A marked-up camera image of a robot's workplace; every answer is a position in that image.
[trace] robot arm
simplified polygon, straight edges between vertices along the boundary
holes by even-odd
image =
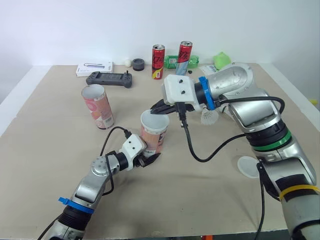
[[[155,154],[146,159],[142,152],[146,144],[137,134],[132,134],[122,145],[119,153],[112,151],[92,161],[89,173],[80,181],[70,199],[59,198],[66,205],[63,213],[54,221],[46,236],[49,240],[81,240],[86,226],[94,213],[106,183],[122,170],[134,166],[146,167],[159,156]]]
[[[245,134],[259,163],[257,168],[266,191],[282,204],[292,239],[320,236],[320,195],[316,172],[281,119],[270,100],[239,101],[267,97],[254,82],[247,64],[232,63],[223,70],[200,77],[168,75],[162,85],[163,100],[151,108],[152,114],[178,112],[182,126],[186,111],[214,110],[229,103],[229,111]]]

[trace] green object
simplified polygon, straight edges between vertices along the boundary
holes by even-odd
[[[269,151],[271,149],[277,148],[285,144],[290,138],[291,138],[291,132],[288,130],[286,135],[283,138],[281,138],[279,141],[276,141],[266,146],[252,146],[252,148],[257,151]]]
[[[164,67],[167,69],[175,69],[177,67],[178,56],[177,55],[167,55],[164,57]],[[196,55],[191,55],[188,62],[188,69],[195,69],[198,67],[199,57]]]
[[[224,66],[231,63],[231,59],[228,55],[226,55],[223,51],[220,52],[218,55],[215,55],[213,57],[213,63],[216,67],[216,69],[220,70]]]

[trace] pink paper cup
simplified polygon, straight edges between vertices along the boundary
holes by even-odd
[[[114,124],[114,117],[111,112],[105,88],[99,84],[91,84],[84,87],[81,95],[96,126],[99,129],[111,128]]]
[[[146,143],[143,155],[147,158],[162,151],[164,138],[170,122],[167,115],[156,115],[150,112],[150,109],[146,110],[140,117],[140,136]]]

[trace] white wall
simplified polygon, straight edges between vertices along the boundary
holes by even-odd
[[[19,54],[0,49],[0,104],[31,67]]]
[[[0,18],[7,44],[32,65],[150,63],[152,45],[177,54],[188,40],[202,63],[220,51],[234,61],[274,63],[318,99],[319,8],[319,0],[11,0]]]

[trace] soda can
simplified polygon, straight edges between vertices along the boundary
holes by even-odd
[[[189,63],[189,58],[191,55],[192,42],[182,41],[180,43],[179,55],[176,64],[175,74],[176,75],[186,75],[187,67]]]
[[[152,47],[152,78],[159,80],[164,73],[165,46],[153,45]]]
[[[99,129],[111,128],[114,124],[114,117],[105,88],[99,84],[91,84],[82,90],[81,95],[96,126]]]

